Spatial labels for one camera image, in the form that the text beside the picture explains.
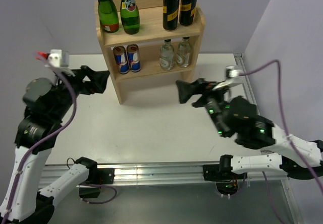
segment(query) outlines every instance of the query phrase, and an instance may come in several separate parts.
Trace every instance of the white table surface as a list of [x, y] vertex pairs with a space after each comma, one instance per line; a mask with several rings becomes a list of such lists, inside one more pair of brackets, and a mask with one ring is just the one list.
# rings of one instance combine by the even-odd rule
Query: white table surface
[[[235, 65], [232, 54], [200, 54], [196, 78], [224, 79], [225, 67]], [[88, 65], [106, 70], [102, 55], [71, 55], [70, 68]], [[234, 138], [221, 138], [204, 108], [193, 108], [192, 97], [179, 104], [175, 80], [179, 73], [126, 81], [127, 99], [119, 105], [111, 80], [104, 94], [80, 95], [71, 125], [57, 137], [47, 164], [63, 164], [84, 156], [98, 163], [217, 161], [221, 155], [259, 155]], [[245, 96], [243, 86], [232, 96]], [[71, 110], [64, 118], [70, 116]]]

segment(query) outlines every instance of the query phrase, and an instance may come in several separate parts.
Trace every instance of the perrier bottle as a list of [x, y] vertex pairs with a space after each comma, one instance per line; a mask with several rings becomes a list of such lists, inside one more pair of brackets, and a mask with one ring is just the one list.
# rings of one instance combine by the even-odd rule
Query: perrier bottle
[[135, 0], [121, 0], [120, 16], [126, 33], [136, 34], [139, 31], [139, 10]]
[[113, 33], [119, 29], [117, 8], [113, 0], [98, 0], [100, 24], [106, 32]]

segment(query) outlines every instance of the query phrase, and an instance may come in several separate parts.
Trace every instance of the red bull can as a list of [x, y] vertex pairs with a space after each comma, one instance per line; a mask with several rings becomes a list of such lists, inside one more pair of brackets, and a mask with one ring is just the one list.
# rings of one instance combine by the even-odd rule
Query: red bull can
[[139, 47], [136, 44], [127, 46], [128, 61], [132, 72], [140, 71]]
[[115, 55], [116, 63], [119, 66], [119, 73], [126, 74], [129, 72], [129, 64], [125, 48], [123, 46], [116, 46], [113, 48], [113, 54]]

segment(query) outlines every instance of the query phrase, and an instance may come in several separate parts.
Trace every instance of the wooden shelf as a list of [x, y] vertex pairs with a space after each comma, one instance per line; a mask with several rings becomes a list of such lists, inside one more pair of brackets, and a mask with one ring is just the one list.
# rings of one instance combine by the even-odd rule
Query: wooden shelf
[[200, 34], [200, 27], [194, 22], [189, 27], [184, 27], [178, 23], [176, 30], [167, 31], [163, 28], [163, 8], [154, 7], [140, 9], [140, 30], [134, 35], [127, 34], [122, 25], [115, 33], [103, 32], [105, 46], [129, 45], [133, 43], [143, 43], [156, 40], [180, 38], [185, 36], [196, 36]]
[[[184, 72], [190, 71], [193, 69], [192, 65], [189, 65], [186, 68], [180, 68], [176, 64], [174, 68], [171, 70], [162, 69], [159, 65], [159, 50], [162, 44], [155, 44], [155, 45], [146, 45], [139, 47], [140, 53], [140, 63], [141, 63], [141, 70], [139, 72], [128, 72], [127, 74], [120, 74], [118, 72], [118, 68], [114, 69], [115, 73], [115, 80], [117, 82], [129, 80], [129, 79], [138, 79], [152, 75], [161, 75], [161, 74], [169, 74], [169, 73], [176, 73], [176, 72]], [[173, 46], [177, 48], [178, 43], [174, 43]]]
[[[120, 18], [121, 0], [114, 0], [118, 8]], [[140, 14], [140, 30], [134, 35], [127, 34], [120, 23], [120, 28], [116, 33], [105, 32], [99, 22], [97, 13], [98, 3], [95, 3], [95, 22], [97, 38], [107, 65], [110, 71], [112, 83], [114, 85], [119, 103], [124, 102], [125, 97], [122, 94], [120, 83], [125, 80], [133, 80], [147, 76], [162, 75], [168, 73], [181, 73], [182, 79], [192, 81], [196, 61], [204, 33], [205, 18], [199, 6], [196, 7], [195, 17], [191, 26], [184, 27], [178, 24], [174, 31], [167, 31], [163, 28], [163, 0], [136, 0]], [[139, 55], [141, 62], [141, 70], [137, 73], [128, 72], [120, 74], [116, 65], [112, 47], [119, 45], [129, 45], [133, 43], [144, 43], [152, 41], [160, 41], [164, 39], [173, 39], [189, 36], [192, 45], [190, 55], [190, 65], [186, 68], [180, 68], [177, 65], [171, 70], [164, 70], [159, 65], [159, 55], [161, 42], [158, 44], [139, 45]], [[173, 44], [175, 52], [178, 43]]]

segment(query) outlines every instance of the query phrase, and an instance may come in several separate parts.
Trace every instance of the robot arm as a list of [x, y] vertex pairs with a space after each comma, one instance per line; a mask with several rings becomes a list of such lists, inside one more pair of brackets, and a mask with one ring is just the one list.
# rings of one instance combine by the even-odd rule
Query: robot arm
[[[79, 94], [91, 95], [105, 91], [109, 71], [95, 72], [87, 66], [70, 70], [67, 67], [67, 55], [61, 50], [52, 50], [46, 56], [64, 74], [76, 97]], [[36, 147], [20, 172], [17, 171], [18, 165], [32, 146], [61, 127], [62, 118], [72, 105], [72, 98], [65, 84], [58, 82], [54, 85], [49, 79], [40, 78], [27, 86], [23, 101], [26, 104], [25, 117], [18, 126], [15, 165], [6, 197], [0, 206], [0, 222], [8, 219], [5, 223], [45, 224], [49, 222], [55, 207], [75, 186], [85, 181], [97, 182], [97, 163], [82, 157], [58, 180], [37, 191], [56, 137]], [[12, 208], [7, 210], [17, 176], [20, 176], [17, 191], [11, 200]]]
[[286, 137], [285, 132], [272, 121], [259, 116], [257, 107], [242, 96], [225, 101], [224, 95], [230, 88], [242, 83], [242, 71], [236, 66], [226, 69], [226, 80], [207, 82], [198, 79], [193, 83], [178, 80], [176, 82], [180, 103], [186, 103], [194, 94], [202, 96], [193, 107], [204, 107], [221, 137], [232, 137], [237, 134], [235, 142], [250, 149], [262, 149], [274, 152], [261, 156], [224, 155], [219, 166], [205, 168], [207, 180], [226, 180], [231, 177], [242, 178], [242, 173], [251, 171], [285, 171], [287, 176], [295, 179], [311, 179], [311, 173], [304, 162], [289, 144], [290, 138], [306, 161], [318, 176], [323, 175], [321, 152], [323, 142], [308, 142], [293, 135]]

